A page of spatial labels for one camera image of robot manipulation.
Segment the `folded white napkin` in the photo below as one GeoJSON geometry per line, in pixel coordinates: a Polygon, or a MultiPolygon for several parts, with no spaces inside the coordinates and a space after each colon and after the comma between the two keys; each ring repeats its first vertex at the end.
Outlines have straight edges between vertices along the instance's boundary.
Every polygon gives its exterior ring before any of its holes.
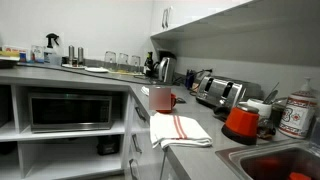
{"type": "Polygon", "coordinates": [[[142,86],[141,92],[146,96],[149,96],[149,88],[147,88],[146,86],[142,86]]]}

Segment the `colourful drying mat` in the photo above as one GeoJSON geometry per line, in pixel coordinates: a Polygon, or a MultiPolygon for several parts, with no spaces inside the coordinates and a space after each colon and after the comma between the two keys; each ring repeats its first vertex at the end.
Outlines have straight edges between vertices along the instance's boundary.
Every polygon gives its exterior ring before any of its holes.
{"type": "Polygon", "coordinates": [[[121,74],[121,75],[129,75],[129,76],[134,76],[134,75],[143,75],[141,72],[131,72],[131,71],[125,71],[125,70],[110,70],[107,69],[108,73],[112,74],[121,74]]]}

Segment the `stainless steel sink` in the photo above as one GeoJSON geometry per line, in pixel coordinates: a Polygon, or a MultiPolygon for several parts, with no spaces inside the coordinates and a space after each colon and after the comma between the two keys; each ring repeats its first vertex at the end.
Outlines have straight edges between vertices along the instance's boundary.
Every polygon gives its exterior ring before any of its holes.
{"type": "Polygon", "coordinates": [[[240,180],[320,180],[319,148],[308,141],[280,141],[219,150],[216,155],[240,180]]]}

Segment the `silver four-slot toaster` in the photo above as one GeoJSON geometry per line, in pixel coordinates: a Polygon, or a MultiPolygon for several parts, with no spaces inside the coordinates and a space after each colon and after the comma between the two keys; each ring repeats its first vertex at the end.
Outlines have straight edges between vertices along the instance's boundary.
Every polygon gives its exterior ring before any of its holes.
{"type": "Polygon", "coordinates": [[[239,101],[261,97],[259,84],[222,76],[205,76],[196,94],[197,102],[210,108],[221,105],[232,108],[239,101]]]}

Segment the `right upturned glass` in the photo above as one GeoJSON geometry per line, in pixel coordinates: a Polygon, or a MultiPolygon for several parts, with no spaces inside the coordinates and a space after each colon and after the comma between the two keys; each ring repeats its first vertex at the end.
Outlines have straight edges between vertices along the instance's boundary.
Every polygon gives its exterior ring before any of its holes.
{"type": "Polygon", "coordinates": [[[138,73],[140,70],[140,57],[137,55],[131,56],[131,71],[138,73]]]}

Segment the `black box on shelf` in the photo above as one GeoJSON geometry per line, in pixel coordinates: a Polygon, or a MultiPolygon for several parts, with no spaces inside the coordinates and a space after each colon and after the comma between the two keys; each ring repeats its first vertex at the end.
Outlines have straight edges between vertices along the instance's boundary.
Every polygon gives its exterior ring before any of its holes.
{"type": "Polygon", "coordinates": [[[107,135],[98,137],[97,153],[101,156],[118,153],[119,147],[119,135],[107,135]]]}

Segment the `stainless steel electric kettle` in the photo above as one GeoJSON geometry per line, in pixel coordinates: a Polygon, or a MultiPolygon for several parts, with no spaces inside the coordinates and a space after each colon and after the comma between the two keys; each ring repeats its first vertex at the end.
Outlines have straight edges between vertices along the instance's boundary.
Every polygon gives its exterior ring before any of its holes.
{"type": "Polygon", "coordinates": [[[164,57],[159,64],[158,79],[164,83],[171,84],[176,66],[176,59],[164,57]]]}

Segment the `black trigger spray bottle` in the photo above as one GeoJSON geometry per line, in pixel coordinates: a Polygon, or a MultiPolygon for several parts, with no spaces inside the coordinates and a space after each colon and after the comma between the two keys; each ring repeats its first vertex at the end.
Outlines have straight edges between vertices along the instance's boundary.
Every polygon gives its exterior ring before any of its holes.
{"type": "Polygon", "coordinates": [[[57,48],[59,47],[59,36],[55,33],[46,35],[47,46],[44,49],[44,62],[56,65],[58,62],[57,48]]]}

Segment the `white towel with red stripes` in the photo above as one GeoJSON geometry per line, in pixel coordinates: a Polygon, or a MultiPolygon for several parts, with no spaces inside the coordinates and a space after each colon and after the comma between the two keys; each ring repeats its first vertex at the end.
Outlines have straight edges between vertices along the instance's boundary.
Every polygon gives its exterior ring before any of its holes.
{"type": "Polygon", "coordinates": [[[192,118],[181,115],[156,113],[150,117],[150,140],[153,148],[162,149],[174,145],[184,147],[208,147],[212,138],[192,118]]]}

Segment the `left silver shaker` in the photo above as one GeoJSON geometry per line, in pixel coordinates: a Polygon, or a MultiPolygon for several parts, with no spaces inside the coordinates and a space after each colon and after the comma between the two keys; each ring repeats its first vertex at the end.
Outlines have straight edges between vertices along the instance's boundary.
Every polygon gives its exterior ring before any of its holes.
{"type": "Polygon", "coordinates": [[[74,46],[70,45],[68,47],[68,51],[69,51],[69,64],[72,65],[73,59],[74,59],[74,46]]]}

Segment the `red mug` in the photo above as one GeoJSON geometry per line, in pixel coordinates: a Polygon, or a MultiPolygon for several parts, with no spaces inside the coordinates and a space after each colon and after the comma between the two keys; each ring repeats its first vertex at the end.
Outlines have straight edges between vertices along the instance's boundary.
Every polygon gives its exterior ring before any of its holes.
{"type": "Polygon", "coordinates": [[[169,114],[173,111],[174,106],[176,105],[176,95],[173,93],[163,96],[159,100],[159,105],[156,108],[157,112],[169,114]]]}

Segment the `patterned ceramic soap dispenser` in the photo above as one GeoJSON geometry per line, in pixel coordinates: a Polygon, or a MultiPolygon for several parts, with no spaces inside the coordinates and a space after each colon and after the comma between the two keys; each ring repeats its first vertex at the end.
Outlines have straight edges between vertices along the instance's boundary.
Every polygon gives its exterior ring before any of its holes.
{"type": "Polygon", "coordinates": [[[279,131],[289,137],[304,139],[317,107],[317,99],[312,93],[310,78],[299,91],[288,96],[279,124],[279,131]]]}

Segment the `middle upturned glass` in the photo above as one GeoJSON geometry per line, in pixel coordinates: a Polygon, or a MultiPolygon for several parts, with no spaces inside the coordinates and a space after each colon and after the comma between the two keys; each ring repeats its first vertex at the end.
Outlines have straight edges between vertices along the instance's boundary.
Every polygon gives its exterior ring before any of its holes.
{"type": "Polygon", "coordinates": [[[125,53],[120,53],[118,57],[118,70],[120,71],[127,71],[128,65],[128,55],[125,53]]]}

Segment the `white drawer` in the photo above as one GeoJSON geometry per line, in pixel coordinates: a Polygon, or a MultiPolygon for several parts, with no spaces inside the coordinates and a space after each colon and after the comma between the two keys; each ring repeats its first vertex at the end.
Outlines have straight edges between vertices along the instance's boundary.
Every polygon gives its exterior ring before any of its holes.
{"type": "Polygon", "coordinates": [[[131,115],[131,132],[132,133],[142,133],[149,130],[149,124],[147,118],[142,111],[142,107],[135,101],[132,100],[133,113],[131,115]]]}

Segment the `stainless steel microwave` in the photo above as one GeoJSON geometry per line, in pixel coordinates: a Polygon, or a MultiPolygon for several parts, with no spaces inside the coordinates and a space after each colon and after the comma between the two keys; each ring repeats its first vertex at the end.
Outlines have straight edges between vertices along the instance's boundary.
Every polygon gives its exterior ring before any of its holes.
{"type": "Polygon", "coordinates": [[[29,93],[33,133],[107,130],[112,97],[72,93],[29,93]]]}

